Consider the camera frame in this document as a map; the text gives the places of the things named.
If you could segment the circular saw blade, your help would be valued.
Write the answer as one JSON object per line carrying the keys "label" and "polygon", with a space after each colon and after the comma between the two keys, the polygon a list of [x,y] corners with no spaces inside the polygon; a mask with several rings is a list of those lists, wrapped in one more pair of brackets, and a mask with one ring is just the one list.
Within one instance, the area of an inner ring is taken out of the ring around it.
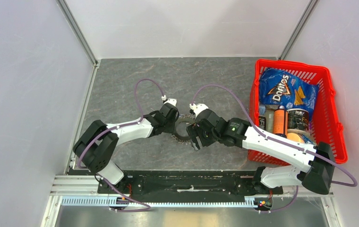
{"label": "circular saw blade", "polygon": [[187,127],[195,123],[195,117],[191,114],[181,114],[174,124],[174,131],[171,136],[179,143],[188,143],[190,136]]}

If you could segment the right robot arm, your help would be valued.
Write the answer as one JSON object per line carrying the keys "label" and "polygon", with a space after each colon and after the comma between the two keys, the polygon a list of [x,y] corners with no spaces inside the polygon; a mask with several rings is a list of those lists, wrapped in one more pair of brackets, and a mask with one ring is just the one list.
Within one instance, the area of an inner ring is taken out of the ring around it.
{"label": "right robot arm", "polygon": [[303,186],[327,195],[332,184],[335,167],[332,148],[325,142],[317,145],[295,142],[266,132],[240,118],[225,120],[204,105],[190,111],[195,123],[187,127],[194,150],[215,142],[227,147],[238,147],[268,154],[288,163],[282,167],[260,167],[252,180],[257,193],[280,186]]}

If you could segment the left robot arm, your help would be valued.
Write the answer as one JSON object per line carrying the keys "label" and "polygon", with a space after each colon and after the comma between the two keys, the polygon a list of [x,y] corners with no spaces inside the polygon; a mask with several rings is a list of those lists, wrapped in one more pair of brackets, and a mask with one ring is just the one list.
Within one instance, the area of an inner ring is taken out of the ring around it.
{"label": "left robot arm", "polygon": [[115,148],[131,140],[173,133],[175,122],[179,118],[176,104],[176,99],[169,98],[160,110],[132,122],[92,122],[74,144],[73,152],[78,157],[78,162],[83,163],[92,174],[100,175],[109,181],[109,187],[116,193],[124,192],[128,185],[127,180],[123,171],[111,160]]}

